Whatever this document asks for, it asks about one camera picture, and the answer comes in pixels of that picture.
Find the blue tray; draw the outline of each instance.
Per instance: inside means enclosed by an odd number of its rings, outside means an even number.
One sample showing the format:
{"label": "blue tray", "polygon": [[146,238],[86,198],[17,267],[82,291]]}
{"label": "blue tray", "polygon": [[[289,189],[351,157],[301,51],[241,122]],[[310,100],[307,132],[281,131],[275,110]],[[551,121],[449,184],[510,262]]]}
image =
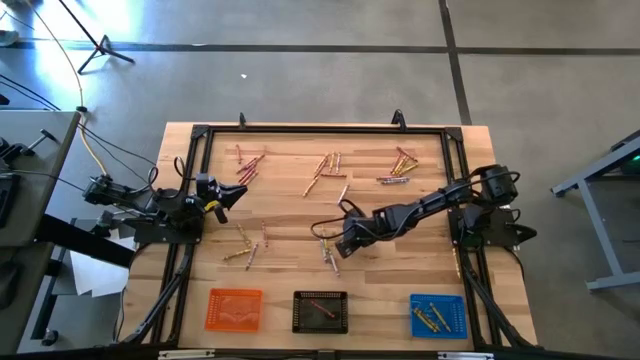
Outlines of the blue tray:
{"label": "blue tray", "polygon": [[[436,309],[451,328],[451,332],[442,325],[438,316],[431,310],[429,303],[433,303]],[[440,327],[440,332],[433,332],[414,313],[413,309],[418,307],[431,320]],[[467,321],[465,318],[464,301],[462,296],[457,295],[428,295],[411,294],[409,296],[409,316],[411,317],[411,335],[415,337],[427,337],[437,339],[466,339]]]}

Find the concrete floor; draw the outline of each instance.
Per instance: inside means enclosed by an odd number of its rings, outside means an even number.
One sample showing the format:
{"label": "concrete floor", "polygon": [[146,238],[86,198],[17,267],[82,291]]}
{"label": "concrete floor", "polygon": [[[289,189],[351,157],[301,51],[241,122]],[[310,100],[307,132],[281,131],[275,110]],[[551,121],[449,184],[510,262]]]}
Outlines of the concrete floor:
{"label": "concrete floor", "polygon": [[[112,41],[446,44],[437,0],[67,2],[96,36],[107,32]],[[60,38],[86,40],[57,2],[38,6]],[[640,3],[632,0],[449,0],[449,9],[458,46],[640,47],[635,16]],[[24,37],[49,37],[26,9],[16,9],[15,15],[35,30],[6,16],[0,26],[16,26]],[[76,66],[88,54],[70,52]],[[82,76],[90,127],[152,159],[167,121],[236,120],[240,111],[256,121],[386,123],[401,108],[412,124],[460,124],[446,54],[126,55],[137,63],[103,57]],[[640,57],[463,55],[460,64],[473,124],[488,125],[498,162],[522,172],[514,206],[522,209],[520,221],[538,230],[520,255],[540,344],[637,357],[640,286],[587,292],[585,280],[609,275],[604,256],[579,195],[556,199],[549,188],[638,129]],[[38,42],[33,50],[0,50],[0,73],[63,109],[78,105],[71,70],[51,42]],[[16,99],[14,106],[37,105],[5,94]],[[126,169],[103,158],[119,182],[138,185]],[[127,160],[146,172],[144,163]],[[97,173],[75,141],[62,177],[84,186]],[[59,185],[48,212],[69,219],[97,216],[101,209]],[[51,326],[63,337],[49,349],[108,343],[117,309],[116,297],[59,300]],[[47,349],[25,338],[20,350]]]}

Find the gray table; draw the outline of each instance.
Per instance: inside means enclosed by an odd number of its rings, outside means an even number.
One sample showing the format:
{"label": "gray table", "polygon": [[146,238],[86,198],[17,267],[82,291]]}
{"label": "gray table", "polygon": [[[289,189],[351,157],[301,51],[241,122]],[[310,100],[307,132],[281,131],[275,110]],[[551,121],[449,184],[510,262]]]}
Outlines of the gray table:
{"label": "gray table", "polygon": [[[79,120],[75,112],[0,111],[0,136],[28,145],[40,136],[40,129],[49,131],[59,143],[45,140],[34,149],[36,155],[19,158],[13,165],[59,176]],[[53,251],[53,244],[34,244],[33,239],[55,183],[47,176],[22,176],[15,207],[0,230],[0,261],[17,251],[14,261],[23,267],[16,300],[0,310],[0,355],[17,350]]]}

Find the wooden table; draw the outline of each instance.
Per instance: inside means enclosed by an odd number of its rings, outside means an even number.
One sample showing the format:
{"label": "wooden table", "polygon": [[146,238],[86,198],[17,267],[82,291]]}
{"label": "wooden table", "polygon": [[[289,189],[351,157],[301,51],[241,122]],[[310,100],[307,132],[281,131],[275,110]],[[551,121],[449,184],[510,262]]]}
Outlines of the wooden table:
{"label": "wooden table", "polygon": [[[193,125],[167,124],[158,158],[160,176],[156,187],[179,187],[180,178],[173,169],[173,158],[177,155],[186,158]],[[463,127],[463,134],[471,170],[495,162],[487,127],[466,126]],[[196,165],[200,164],[203,143],[200,142]],[[334,249],[342,275],[340,278],[336,277],[330,266],[324,264],[318,241],[309,232],[311,223],[342,215],[336,201],[347,181],[351,188],[346,197],[367,213],[394,203],[412,202],[446,185],[438,137],[216,134],[209,173],[223,184],[235,184],[239,178],[235,174],[238,169],[236,144],[240,145],[247,160],[265,149],[266,157],[258,167],[258,177],[249,185],[248,193],[228,212],[229,223],[220,225],[214,216],[207,218],[203,241],[197,246],[191,271],[180,335],[181,348],[472,349],[470,338],[413,338],[409,328],[409,294],[464,295],[457,261],[450,245],[445,213],[423,220],[415,230],[395,241],[378,242],[360,249],[348,259],[340,259]],[[375,177],[388,173],[397,156],[397,145],[416,156],[420,166],[412,171],[408,184],[380,185]],[[341,172],[348,174],[348,180],[321,178],[309,196],[303,198],[302,193],[310,183],[316,165],[328,151],[342,153]],[[225,263],[222,258],[226,254],[244,247],[236,224],[246,229],[251,240],[261,242],[261,221],[267,226],[269,247],[260,247],[251,269],[245,271],[246,257]],[[338,231],[338,227],[327,227],[327,233]],[[156,300],[166,252],[166,245],[152,245],[134,262],[125,295],[126,321],[122,337],[139,324]],[[503,249],[488,249],[487,258],[497,303],[523,337],[535,343],[518,264]],[[259,332],[205,331],[211,288],[262,289],[264,298]],[[295,290],[347,291],[349,333],[292,333],[291,310]],[[488,341],[486,311],[479,298],[477,302],[483,335]],[[173,304],[170,309],[165,317],[165,334],[173,317]]]}

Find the yellow cable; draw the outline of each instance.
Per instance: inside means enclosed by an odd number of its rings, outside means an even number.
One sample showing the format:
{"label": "yellow cable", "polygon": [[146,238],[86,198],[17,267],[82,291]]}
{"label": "yellow cable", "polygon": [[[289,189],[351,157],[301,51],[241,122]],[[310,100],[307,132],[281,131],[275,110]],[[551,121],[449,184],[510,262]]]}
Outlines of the yellow cable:
{"label": "yellow cable", "polygon": [[[78,91],[80,92],[80,106],[84,107],[84,96],[82,95],[82,85],[80,84],[80,77],[78,76],[78,73],[76,72],[76,68],[73,66],[73,63],[71,62],[69,55],[64,50],[64,47],[62,47],[62,44],[60,44],[60,41],[58,41],[58,38],[55,35],[53,35],[53,31],[49,29],[49,26],[47,25],[47,23],[45,23],[44,20],[42,20],[42,17],[38,13],[38,11],[33,7],[33,5],[31,5],[31,1],[26,0],[26,3],[27,5],[29,5],[31,10],[33,10],[33,12],[36,14],[38,19],[40,19],[40,22],[42,22],[42,25],[44,25],[44,27],[47,29],[47,31],[49,32],[53,40],[55,40],[56,44],[58,44],[58,46],[60,47],[60,50],[62,50],[62,53],[64,54],[64,56],[67,58],[67,62],[69,63],[69,66],[73,71],[73,75],[76,77],[76,82],[78,83]],[[89,146],[89,143],[87,142],[85,131],[84,131],[84,128],[86,127],[87,118],[84,116],[82,112],[78,111],[78,113],[80,114],[80,123],[82,124],[82,129],[80,129],[80,137],[82,138],[82,143],[84,144],[84,147],[87,148],[87,151],[89,151],[89,154],[91,155],[91,157],[96,161],[96,163],[98,163],[98,166],[102,171],[102,174],[107,175],[107,169],[104,167],[104,164],[102,163],[102,161],[100,161],[100,158],[98,158],[96,153],[93,152],[93,149],[91,149],[91,146]]]}

